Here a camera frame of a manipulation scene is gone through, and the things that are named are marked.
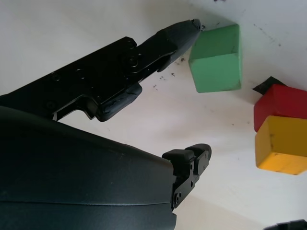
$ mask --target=yellow wooden cube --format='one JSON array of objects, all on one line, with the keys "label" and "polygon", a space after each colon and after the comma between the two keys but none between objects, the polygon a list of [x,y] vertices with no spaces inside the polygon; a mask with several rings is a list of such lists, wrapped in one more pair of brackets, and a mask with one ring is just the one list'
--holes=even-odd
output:
[{"label": "yellow wooden cube", "polygon": [[267,117],[256,134],[256,165],[293,175],[307,170],[307,120]]}]

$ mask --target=red block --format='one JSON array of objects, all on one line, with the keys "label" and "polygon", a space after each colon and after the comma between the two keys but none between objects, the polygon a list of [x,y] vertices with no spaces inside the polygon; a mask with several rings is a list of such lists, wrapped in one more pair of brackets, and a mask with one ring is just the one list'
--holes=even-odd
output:
[{"label": "red block", "polygon": [[254,106],[256,132],[270,115],[307,119],[307,92],[284,85],[272,85]]}]

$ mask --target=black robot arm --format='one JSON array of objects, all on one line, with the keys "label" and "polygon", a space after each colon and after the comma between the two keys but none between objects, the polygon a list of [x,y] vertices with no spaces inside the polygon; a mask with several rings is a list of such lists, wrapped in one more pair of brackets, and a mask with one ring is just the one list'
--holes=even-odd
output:
[{"label": "black robot arm", "polygon": [[0,97],[1,230],[174,229],[172,210],[208,166],[209,145],[160,158],[57,121],[74,110],[110,119],[200,28],[177,23],[140,46],[125,37]]}]

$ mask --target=green wooden cube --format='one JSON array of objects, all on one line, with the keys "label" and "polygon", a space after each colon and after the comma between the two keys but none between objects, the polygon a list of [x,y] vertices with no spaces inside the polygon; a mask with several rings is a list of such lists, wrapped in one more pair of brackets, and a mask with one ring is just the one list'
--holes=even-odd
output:
[{"label": "green wooden cube", "polygon": [[239,25],[202,32],[192,47],[189,66],[197,92],[241,89]]}]

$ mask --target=wooden block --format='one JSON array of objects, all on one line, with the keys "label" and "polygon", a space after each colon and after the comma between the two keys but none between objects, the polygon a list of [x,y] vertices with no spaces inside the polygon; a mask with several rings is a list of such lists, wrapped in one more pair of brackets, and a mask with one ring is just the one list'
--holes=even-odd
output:
[{"label": "wooden block", "polygon": [[268,116],[256,134],[260,169],[298,175],[307,170],[307,120]]},{"label": "wooden block", "polygon": [[254,106],[256,132],[270,115],[307,119],[307,92],[284,85],[272,85]]},{"label": "wooden block", "polygon": [[192,48],[189,66],[197,92],[241,88],[241,44],[238,25],[204,31]]}]

